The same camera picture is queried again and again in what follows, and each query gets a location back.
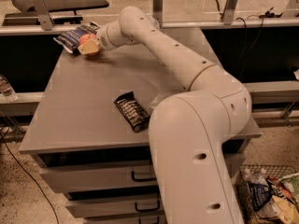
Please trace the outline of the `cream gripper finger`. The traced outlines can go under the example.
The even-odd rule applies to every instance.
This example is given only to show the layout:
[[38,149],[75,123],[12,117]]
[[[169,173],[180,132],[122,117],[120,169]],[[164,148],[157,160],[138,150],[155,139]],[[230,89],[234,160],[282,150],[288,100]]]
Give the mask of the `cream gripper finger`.
[[99,53],[100,50],[96,39],[85,39],[78,46],[78,51],[82,55],[95,55]]

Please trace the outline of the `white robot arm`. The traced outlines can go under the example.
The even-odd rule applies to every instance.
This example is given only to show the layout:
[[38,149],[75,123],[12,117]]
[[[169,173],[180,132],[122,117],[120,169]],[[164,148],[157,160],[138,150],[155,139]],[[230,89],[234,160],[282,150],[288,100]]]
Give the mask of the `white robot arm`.
[[249,91],[221,66],[162,33],[137,7],[79,40],[82,54],[144,45],[184,91],[162,100],[149,146],[168,224],[244,224],[221,146],[251,117]]

